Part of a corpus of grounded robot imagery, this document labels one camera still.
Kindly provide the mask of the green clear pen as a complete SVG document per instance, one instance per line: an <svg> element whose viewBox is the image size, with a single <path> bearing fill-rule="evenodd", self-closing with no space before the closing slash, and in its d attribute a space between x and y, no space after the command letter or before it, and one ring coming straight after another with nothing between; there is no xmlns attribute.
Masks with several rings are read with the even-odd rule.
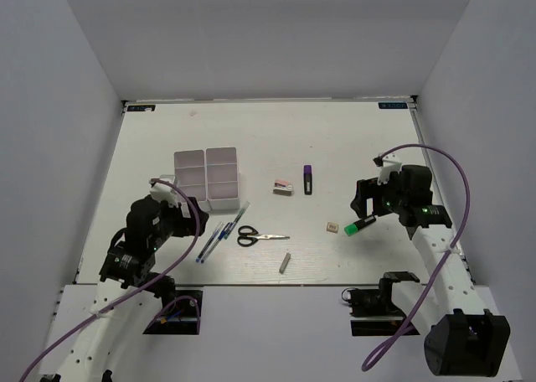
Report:
<svg viewBox="0 0 536 382"><path fill-rule="evenodd" d="M250 202L246 201L245 204L240 208L239 213L235 217L234 221L230 223L229 228L226 231L226 234L224 235L225 239L228 239L236 225L239 223L241 217L244 215L245 211L249 208Z"/></svg>

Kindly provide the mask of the blue pen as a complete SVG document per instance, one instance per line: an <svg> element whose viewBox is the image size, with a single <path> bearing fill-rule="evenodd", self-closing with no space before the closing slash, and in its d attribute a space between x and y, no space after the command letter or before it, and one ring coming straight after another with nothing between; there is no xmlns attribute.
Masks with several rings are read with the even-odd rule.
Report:
<svg viewBox="0 0 536 382"><path fill-rule="evenodd" d="M209 257L209 255L214 251L218 243L228 234L228 230L230 226L232 225L231 222L227 223L226 226L223 227L221 232L219 233L219 236L215 238L213 244L209 247L207 252L202 256L200 263L203 264Z"/></svg>
<svg viewBox="0 0 536 382"><path fill-rule="evenodd" d="M224 224L222 222L219 222L218 226L214 230L213 234L209 237L207 242L205 243L203 249L199 252L196 262L199 263L201 259L204 257L205 253L209 249L209 247L213 244L214 240L219 236L220 231L222 230Z"/></svg>

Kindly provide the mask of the pink white stapler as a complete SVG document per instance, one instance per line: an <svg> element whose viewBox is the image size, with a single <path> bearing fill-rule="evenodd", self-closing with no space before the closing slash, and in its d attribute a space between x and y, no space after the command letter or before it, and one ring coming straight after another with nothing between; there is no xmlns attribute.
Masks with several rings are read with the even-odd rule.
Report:
<svg viewBox="0 0 536 382"><path fill-rule="evenodd" d="M282 195L282 196L292 196L294 193L294 187L291 183L282 180L282 179L276 179L273 188L272 188L273 194Z"/></svg>

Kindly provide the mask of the black handled scissors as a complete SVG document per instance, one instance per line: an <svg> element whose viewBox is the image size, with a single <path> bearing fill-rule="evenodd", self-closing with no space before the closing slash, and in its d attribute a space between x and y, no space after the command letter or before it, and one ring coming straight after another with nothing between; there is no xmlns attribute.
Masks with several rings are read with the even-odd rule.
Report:
<svg viewBox="0 0 536 382"><path fill-rule="evenodd" d="M290 237L286 235L270 235L261 234L257 229L252 226L243 225L238 229L237 243L241 247L251 247L259 240L289 240Z"/></svg>

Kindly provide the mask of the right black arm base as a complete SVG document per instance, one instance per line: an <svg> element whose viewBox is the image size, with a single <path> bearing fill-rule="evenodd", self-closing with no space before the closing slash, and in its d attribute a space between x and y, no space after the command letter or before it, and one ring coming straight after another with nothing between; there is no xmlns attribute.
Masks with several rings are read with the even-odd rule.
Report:
<svg viewBox="0 0 536 382"><path fill-rule="evenodd" d="M392 286L402 281L419 282L412 272L385 272L375 287L349 287L341 299L350 309L353 337L392 337L406 316L391 301Z"/></svg>

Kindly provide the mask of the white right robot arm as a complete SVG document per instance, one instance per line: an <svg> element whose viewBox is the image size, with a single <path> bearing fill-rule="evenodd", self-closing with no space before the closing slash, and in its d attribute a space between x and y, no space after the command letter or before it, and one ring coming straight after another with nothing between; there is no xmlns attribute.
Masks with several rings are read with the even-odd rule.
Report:
<svg viewBox="0 0 536 382"><path fill-rule="evenodd" d="M401 316L399 332L424 337L426 364L436 376L494 377L510 336L508 320L495 315L475 291L454 239L446 209L432 202L432 174L425 166L383 170L357 182L350 204L359 232L377 218L395 214L429 274L423 285L410 271L388 271L374 289L352 289L355 317Z"/></svg>

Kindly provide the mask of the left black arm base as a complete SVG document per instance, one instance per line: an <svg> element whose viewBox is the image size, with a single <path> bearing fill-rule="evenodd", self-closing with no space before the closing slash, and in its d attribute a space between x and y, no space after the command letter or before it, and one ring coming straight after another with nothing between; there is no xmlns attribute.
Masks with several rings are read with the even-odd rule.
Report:
<svg viewBox="0 0 536 382"><path fill-rule="evenodd" d="M177 289L148 324L146 335L199 335L204 291Z"/></svg>

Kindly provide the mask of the small beige eraser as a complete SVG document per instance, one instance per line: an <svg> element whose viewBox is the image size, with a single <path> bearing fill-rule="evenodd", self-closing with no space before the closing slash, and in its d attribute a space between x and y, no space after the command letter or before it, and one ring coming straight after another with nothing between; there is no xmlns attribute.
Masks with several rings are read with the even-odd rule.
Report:
<svg viewBox="0 0 536 382"><path fill-rule="evenodd" d="M337 233L338 232L338 224L328 222L326 230L331 233Z"/></svg>

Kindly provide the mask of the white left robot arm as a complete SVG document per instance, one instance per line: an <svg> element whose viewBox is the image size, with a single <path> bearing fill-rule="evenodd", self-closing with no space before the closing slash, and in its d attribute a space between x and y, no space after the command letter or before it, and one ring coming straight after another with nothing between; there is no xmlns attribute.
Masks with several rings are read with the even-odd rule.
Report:
<svg viewBox="0 0 536 382"><path fill-rule="evenodd" d="M126 224L111 238L99 272L90 316L52 343L75 341L59 369L46 381L111 381L127 339L144 333L182 297L168 271L153 271L157 251L172 237L197 239L209 214L194 197L151 193L135 201Z"/></svg>

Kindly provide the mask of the green cap highlighter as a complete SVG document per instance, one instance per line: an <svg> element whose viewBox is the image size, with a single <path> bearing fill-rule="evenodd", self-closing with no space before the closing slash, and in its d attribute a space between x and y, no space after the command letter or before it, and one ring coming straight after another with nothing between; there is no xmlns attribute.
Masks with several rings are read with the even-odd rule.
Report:
<svg viewBox="0 0 536 382"><path fill-rule="evenodd" d="M346 234L346 236L355 235L358 232L372 225L375 221L376 221L376 218L373 215L370 215L364 219L359 219L353 222L352 224L345 226L344 233Z"/></svg>

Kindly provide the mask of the purple cap highlighter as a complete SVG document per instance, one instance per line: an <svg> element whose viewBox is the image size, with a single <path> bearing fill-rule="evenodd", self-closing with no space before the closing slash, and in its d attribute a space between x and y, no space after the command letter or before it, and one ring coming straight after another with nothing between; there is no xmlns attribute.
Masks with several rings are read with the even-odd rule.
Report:
<svg viewBox="0 0 536 382"><path fill-rule="evenodd" d="M303 190L305 195L312 195L312 166L303 166Z"/></svg>

